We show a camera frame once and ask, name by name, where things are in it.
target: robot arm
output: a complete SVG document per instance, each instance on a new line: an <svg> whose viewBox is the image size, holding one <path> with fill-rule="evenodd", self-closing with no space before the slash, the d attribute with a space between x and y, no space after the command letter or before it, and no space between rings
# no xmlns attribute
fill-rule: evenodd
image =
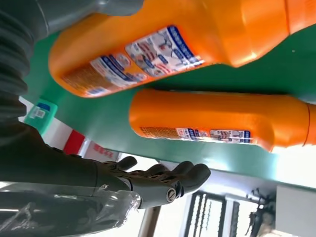
<svg viewBox="0 0 316 237"><path fill-rule="evenodd" d="M181 163L173 171L155 165L147 171L127 173L124 170L135 163L133 158L119 163L100 163L69 156L44 144L35 129L18 121L18 117L26 112L19 96L27 91L23 78L29 73L29 58L37 41L92 13L130 15L139 10L142 4L143 0L0 1L0 181L12 184L0 190L0 203L17 205L18 208L21 206L20 202L28 198L48 201L51 198L45 196L48 186L63 186L73 187L72 192L87 198L97 197L100 189L135 192L140 197L138 208L148 208L168 204L186 193L196 191L210 175L205 165L194 166L190 162ZM28 192L17 191L23 188ZM90 209L94 205L84 200ZM60 210L66 209L63 208L63 202L59 204ZM78 211L84 207L81 202L72 204L78 206L74 207ZM29 213L27 216L29 217L30 210L34 208L28 206L23 213ZM2 223L0 231L8 229L10 226L8 221L12 218L0 209L0 223ZM66 223L61 219L56 220L59 224ZM64 227L66 233L71 230L69 225Z"/></svg>

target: orange detergent bottle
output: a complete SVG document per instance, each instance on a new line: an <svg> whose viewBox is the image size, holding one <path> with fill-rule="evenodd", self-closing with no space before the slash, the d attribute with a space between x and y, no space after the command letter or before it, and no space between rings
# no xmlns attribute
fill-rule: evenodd
<svg viewBox="0 0 316 237"><path fill-rule="evenodd" d="M99 97L213 64L240 67L316 22L316 0L145 0L132 16L95 14L60 35L57 83Z"/></svg>
<svg viewBox="0 0 316 237"><path fill-rule="evenodd" d="M133 99L129 121L146 138L254 144L269 152L316 144L316 105L287 95L143 89Z"/></svg>

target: window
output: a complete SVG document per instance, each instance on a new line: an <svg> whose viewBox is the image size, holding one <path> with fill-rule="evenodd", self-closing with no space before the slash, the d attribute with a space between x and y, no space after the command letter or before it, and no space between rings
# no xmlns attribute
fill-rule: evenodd
<svg viewBox="0 0 316 237"><path fill-rule="evenodd" d="M197 192L192 195L185 237L222 237L225 200Z"/></svg>
<svg viewBox="0 0 316 237"><path fill-rule="evenodd" d="M236 237L250 237L251 233L251 227L248 233L245 235L249 227L250 218L249 215L251 212L256 212L258 204L250 202L250 201L238 201L238 221L237 223Z"/></svg>

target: plastic wrap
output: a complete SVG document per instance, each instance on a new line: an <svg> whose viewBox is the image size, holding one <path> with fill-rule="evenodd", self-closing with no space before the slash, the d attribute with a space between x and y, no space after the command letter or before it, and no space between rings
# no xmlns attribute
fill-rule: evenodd
<svg viewBox="0 0 316 237"><path fill-rule="evenodd" d="M135 192L31 183L0 184L0 237L84 236L123 225Z"/></svg>

